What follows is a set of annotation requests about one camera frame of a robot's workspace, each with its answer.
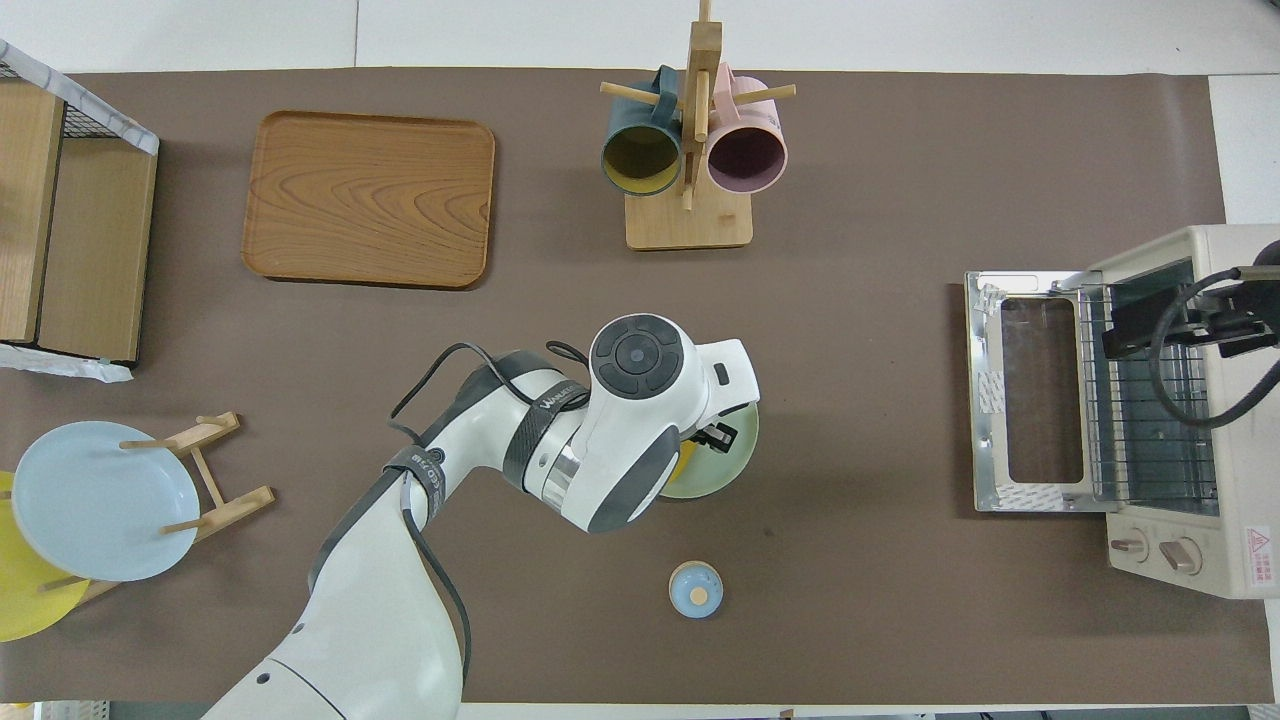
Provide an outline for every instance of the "toaster oven door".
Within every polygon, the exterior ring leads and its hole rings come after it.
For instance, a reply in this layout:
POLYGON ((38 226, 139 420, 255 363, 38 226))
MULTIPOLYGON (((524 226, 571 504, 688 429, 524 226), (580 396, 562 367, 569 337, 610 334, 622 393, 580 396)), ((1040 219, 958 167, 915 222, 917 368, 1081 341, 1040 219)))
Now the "toaster oven door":
POLYGON ((974 506, 1105 512, 1091 462, 1091 307, 1083 272, 965 274, 974 506))

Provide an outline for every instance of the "yellow plate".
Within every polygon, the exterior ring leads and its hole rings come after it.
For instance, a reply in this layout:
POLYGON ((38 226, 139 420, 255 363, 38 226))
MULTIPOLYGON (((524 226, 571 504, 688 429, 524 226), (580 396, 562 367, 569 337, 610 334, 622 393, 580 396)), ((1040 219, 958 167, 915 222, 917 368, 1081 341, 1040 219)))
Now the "yellow plate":
MULTIPOLYGON (((13 473, 0 473, 0 491, 13 489, 13 473)), ((67 577, 27 544, 13 519, 13 505, 0 500, 0 642, 38 633, 63 619, 84 597, 88 580, 40 592, 67 577)))

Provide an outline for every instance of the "pink mug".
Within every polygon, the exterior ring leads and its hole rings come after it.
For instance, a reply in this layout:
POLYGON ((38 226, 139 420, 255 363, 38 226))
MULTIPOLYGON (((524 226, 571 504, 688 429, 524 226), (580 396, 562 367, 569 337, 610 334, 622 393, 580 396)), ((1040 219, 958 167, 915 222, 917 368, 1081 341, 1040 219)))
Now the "pink mug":
POLYGON ((777 182, 787 167, 778 104, 773 100, 733 104, 735 95, 765 87, 751 77, 733 77, 728 63, 721 63, 716 73, 714 110, 707 126, 707 172, 712 182, 728 192, 759 192, 777 182))

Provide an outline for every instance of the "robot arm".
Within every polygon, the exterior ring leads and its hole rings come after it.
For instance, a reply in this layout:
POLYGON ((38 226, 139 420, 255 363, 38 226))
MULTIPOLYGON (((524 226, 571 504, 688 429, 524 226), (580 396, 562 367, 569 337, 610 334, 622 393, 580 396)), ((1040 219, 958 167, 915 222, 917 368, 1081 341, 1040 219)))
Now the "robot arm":
POLYGON ((759 400, 740 341, 694 345, 657 315, 599 332, 585 407, 586 388, 536 354, 494 369, 503 377, 476 369, 421 445, 388 462, 325 541, 293 630, 205 717, 453 717, 457 639, 402 509, 421 529, 484 466, 584 530, 617 529, 657 497, 682 439, 759 400))

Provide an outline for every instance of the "toaster oven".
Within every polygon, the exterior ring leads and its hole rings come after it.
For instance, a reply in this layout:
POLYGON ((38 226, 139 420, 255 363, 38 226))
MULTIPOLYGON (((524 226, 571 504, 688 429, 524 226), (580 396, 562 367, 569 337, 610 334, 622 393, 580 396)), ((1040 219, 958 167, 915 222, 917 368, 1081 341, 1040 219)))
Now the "toaster oven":
MULTIPOLYGON (((1225 427, 1184 424, 1153 391, 1149 331, 1134 334, 1178 288, 1252 265, 1277 238, 1280 225, 1197 225, 1085 270, 966 273, 978 510, 1106 512, 1116 569, 1280 597, 1280 392, 1225 427)), ((1275 328, 1213 345, 1190 315, 1160 375, 1184 411, 1217 415, 1280 356, 1275 328)))

